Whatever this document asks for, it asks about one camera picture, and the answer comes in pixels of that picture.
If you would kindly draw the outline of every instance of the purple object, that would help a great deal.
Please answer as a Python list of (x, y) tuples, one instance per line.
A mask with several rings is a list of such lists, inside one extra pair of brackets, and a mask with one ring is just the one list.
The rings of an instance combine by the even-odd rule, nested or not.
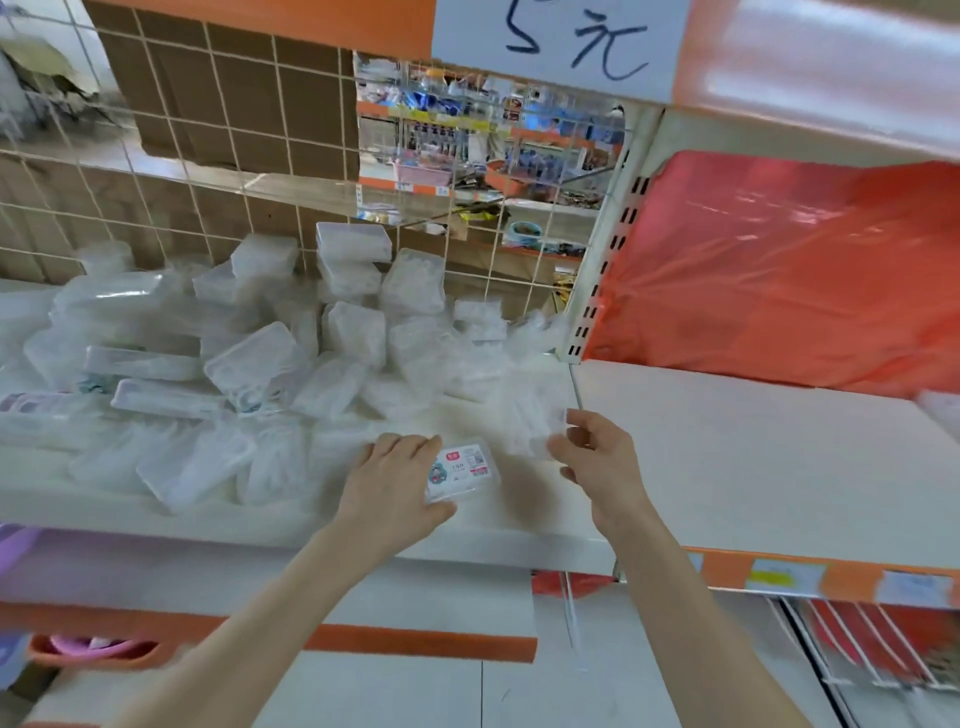
[(85, 662), (93, 662), (94, 660), (103, 660), (106, 657), (115, 657), (136, 647), (140, 643), (136, 640), (124, 640), (116, 644), (108, 644), (105, 647), (91, 647), (88, 640), (77, 640), (73, 637), (52, 635), (50, 637), (50, 644), (55, 647), (61, 655), (73, 657), (77, 660), (84, 660)]
[(40, 528), (0, 523), (0, 574), (9, 570), (33, 547)]

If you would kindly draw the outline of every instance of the white wall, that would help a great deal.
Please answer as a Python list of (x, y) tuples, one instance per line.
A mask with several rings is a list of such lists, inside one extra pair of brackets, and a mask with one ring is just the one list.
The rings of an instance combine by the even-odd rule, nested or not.
[(14, 0), (11, 4), (18, 5), (31, 17), (0, 19), (1, 37), (17, 34), (42, 37), (63, 53), (74, 68), (95, 79), (101, 91), (117, 90), (97, 32), (69, 24), (92, 28), (93, 22), (82, 0)]

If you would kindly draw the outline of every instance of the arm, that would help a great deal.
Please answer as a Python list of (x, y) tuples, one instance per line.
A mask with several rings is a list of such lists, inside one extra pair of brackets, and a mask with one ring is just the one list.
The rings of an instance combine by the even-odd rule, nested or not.
[(280, 577), (105, 728), (250, 726), (317, 625), (364, 576), (449, 519), (424, 505), (441, 440), (382, 435), (350, 474), (336, 517)]
[(660, 520), (630, 435), (593, 412), (571, 409), (567, 421), (550, 451), (592, 501), (683, 727), (809, 728)]

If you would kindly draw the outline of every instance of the hand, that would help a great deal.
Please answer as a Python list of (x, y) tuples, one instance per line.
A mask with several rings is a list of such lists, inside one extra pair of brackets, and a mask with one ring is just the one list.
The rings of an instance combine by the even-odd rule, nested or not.
[(380, 435), (347, 478), (334, 523), (351, 534), (377, 566), (422, 541), (457, 512), (442, 500), (426, 505), (426, 484), (443, 440)]
[(547, 441), (550, 454), (564, 463), (560, 473), (577, 483), (592, 501), (593, 522), (608, 541), (653, 513), (643, 489), (634, 441), (624, 430), (596, 412), (568, 409), (566, 435)]

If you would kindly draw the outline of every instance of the handwritten price tag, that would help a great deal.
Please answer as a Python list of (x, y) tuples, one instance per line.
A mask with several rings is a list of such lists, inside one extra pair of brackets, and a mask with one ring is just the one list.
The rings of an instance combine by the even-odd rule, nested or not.
[(689, 12), (690, 0), (437, 0), (433, 56), (666, 104)]
[(909, 607), (948, 609), (953, 579), (932, 573), (885, 571), (876, 587), (876, 601)]
[(756, 559), (747, 577), (747, 589), (752, 592), (819, 596), (820, 580), (826, 571), (827, 567), (823, 564)]

